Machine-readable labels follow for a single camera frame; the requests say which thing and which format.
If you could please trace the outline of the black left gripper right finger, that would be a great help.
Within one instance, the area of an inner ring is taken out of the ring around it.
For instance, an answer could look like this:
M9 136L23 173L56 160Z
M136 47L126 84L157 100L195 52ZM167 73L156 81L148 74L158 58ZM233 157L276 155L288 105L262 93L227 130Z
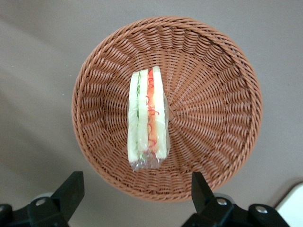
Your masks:
M200 172L192 173L192 201L196 213L184 224L184 227L226 227L234 205L224 197L216 197Z

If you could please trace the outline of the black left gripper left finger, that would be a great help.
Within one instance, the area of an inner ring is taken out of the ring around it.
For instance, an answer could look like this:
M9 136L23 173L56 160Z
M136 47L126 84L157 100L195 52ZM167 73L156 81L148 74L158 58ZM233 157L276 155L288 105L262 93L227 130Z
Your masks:
M50 197L39 197L29 204L30 226L67 227L84 194L83 172L75 171Z

